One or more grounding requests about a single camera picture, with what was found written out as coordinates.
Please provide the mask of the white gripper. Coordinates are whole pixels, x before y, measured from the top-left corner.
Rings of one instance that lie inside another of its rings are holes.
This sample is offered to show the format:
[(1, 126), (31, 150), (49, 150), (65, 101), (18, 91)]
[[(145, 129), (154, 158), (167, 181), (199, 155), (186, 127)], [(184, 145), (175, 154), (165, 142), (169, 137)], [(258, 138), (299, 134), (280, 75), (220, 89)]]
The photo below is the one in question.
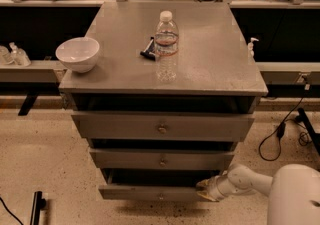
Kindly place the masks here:
[(197, 195), (211, 202), (218, 202), (233, 193), (233, 185), (226, 175), (215, 176), (211, 179), (204, 179), (196, 184), (197, 188), (208, 189), (206, 191), (196, 191)]

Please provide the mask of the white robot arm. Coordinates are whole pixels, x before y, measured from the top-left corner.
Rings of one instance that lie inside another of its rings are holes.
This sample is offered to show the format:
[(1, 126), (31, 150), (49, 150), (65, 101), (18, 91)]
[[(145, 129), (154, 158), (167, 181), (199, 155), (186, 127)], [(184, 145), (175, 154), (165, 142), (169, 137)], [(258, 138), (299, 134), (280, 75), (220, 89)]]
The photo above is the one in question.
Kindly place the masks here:
[(267, 196), (267, 225), (320, 225), (320, 172), (305, 165), (285, 165), (267, 176), (233, 164), (224, 175), (202, 180), (196, 188), (213, 202), (253, 191)]

